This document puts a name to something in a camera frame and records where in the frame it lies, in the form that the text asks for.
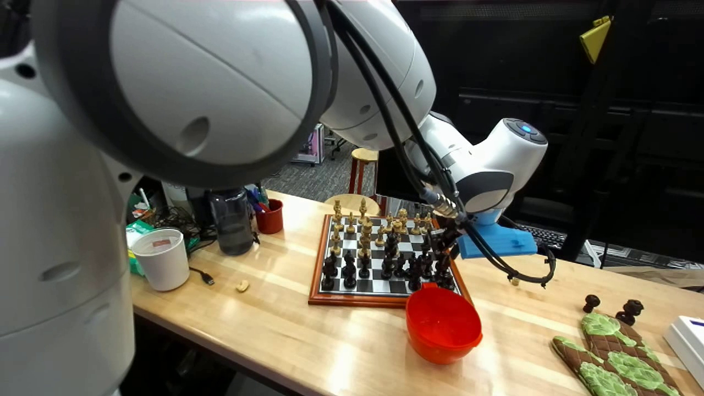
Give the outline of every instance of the wooden chessboard frame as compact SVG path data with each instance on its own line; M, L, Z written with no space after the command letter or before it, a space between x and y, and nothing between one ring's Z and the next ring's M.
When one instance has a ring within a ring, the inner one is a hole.
M318 255L315 258L315 268L313 269L313 279L310 281L310 294L308 295L309 305L334 305L340 307L370 307L370 308L405 308L406 300L408 296L405 297L382 297L382 296L369 296L369 295L338 295L338 294L323 294L320 290L320 281L322 274L322 264L326 257L325 246L327 245L327 236L330 230L330 223L332 221L332 214L326 214L322 222L322 230L320 231L320 243L318 245ZM385 218L382 216L367 216L369 218ZM437 229L439 225L435 219L433 219L433 226ZM452 269L452 274L455 276L455 283L460 288L462 297L464 297L470 304L474 305L470 293L467 291L465 286L465 281L460 275L460 271L457 270L457 265L455 260L450 258L450 267Z

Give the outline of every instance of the wooden table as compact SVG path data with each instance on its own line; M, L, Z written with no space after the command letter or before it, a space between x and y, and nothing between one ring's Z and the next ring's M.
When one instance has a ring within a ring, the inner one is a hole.
M548 346L554 335L578 340L584 297L615 314L629 299L645 311L635 329L657 352L685 395L704 395L663 338L678 315L704 317L704 295L564 261L546 290L506 276L484 259L458 260L484 339L464 359L437 366L406 340L401 309L307 304L323 215L332 207L285 194L284 230L261 235L249 253L225 256L217 245L195 253L197 274L172 292L132 277L135 312L254 373L304 395L587 395ZM506 259L542 274L542 256ZM243 294L234 286L250 282Z

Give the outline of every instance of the stool seat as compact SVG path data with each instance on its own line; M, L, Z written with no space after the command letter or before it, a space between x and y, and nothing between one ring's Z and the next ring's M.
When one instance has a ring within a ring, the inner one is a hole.
M342 214L347 216L350 210L359 211L359 206L362 204L362 198L364 198L367 204L367 215L378 216L382 212L382 209L375 200L360 194L333 195L332 197L326 199L325 203L328 205L335 205L335 200L339 199L340 206L342 206Z
M352 158L362 162L377 162L379 160L379 152L363 148L354 149L352 150Z

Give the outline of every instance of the oven mitt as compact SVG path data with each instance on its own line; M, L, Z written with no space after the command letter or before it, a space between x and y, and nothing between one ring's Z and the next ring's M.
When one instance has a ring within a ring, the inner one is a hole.
M680 396L658 357L631 326L606 315L582 319L589 350L564 337L553 349L594 396Z

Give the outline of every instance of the wooden stool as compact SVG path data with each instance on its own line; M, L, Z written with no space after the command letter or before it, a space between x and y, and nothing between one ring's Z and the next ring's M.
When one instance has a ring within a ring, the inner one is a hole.
M376 165L377 161L379 160L379 152L378 151L372 151L372 150L367 150L367 149L354 149L352 150L352 171L350 172L350 187L349 190L347 191L348 193L352 194L355 192L355 179L357 181L357 194L362 194L362 181L364 179L364 167L369 164L373 163L375 167L375 178L376 178ZM373 200L377 200L377 195L372 195L371 197ZM382 203L381 203L381 214L385 214L386 212L386 197L382 197Z
M379 208L379 204L364 195L359 194L338 194L325 200L328 205L335 205L335 200L340 200L340 206L342 206L342 214L347 216L349 212L345 213L344 209L359 211L359 206L362 204L362 198L365 198L367 204L367 215L368 216L378 216L381 214L382 209Z

